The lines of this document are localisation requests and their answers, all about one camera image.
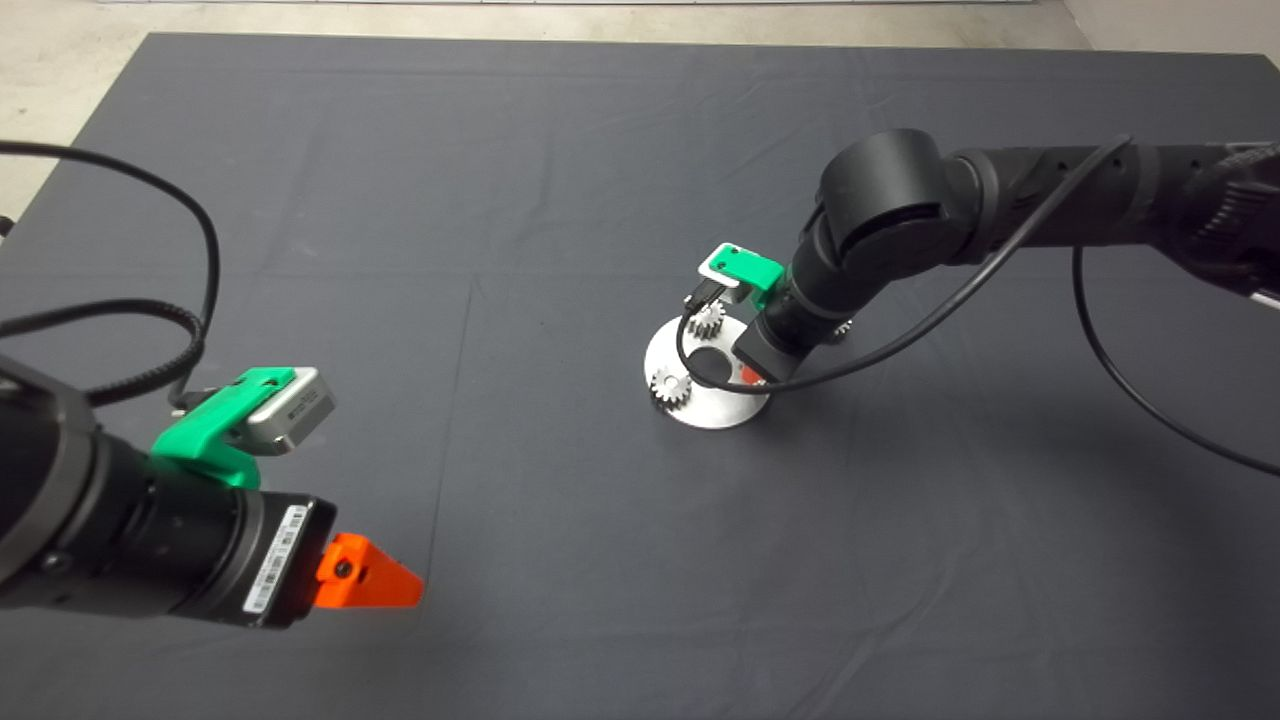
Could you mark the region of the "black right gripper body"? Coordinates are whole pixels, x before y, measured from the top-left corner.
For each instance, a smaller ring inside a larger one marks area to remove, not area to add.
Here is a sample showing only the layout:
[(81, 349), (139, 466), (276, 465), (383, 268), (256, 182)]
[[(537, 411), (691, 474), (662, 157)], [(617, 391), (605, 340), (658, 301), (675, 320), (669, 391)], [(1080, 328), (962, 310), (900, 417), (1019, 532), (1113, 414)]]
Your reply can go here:
[(823, 319), (810, 313), (763, 313), (733, 343), (735, 356), (771, 384), (796, 378), (823, 337)]

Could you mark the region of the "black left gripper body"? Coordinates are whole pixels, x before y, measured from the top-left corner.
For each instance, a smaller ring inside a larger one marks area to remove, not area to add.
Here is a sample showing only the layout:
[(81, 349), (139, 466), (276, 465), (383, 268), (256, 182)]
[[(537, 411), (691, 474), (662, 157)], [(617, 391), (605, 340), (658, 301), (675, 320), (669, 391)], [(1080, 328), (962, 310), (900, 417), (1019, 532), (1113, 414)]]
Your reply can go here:
[(189, 601), (193, 620), (283, 630), (306, 619), (337, 506), (311, 495), (247, 489), (225, 562)]

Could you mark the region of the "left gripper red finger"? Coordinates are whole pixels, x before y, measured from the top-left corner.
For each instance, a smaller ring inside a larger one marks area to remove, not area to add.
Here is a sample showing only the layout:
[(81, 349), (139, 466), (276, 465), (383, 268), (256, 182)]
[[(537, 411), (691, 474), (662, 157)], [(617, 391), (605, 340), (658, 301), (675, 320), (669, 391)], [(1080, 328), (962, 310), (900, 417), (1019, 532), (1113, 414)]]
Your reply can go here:
[(425, 580), (367, 537), (338, 533), (315, 573), (317, 609), (410, 609), (425, 596)]

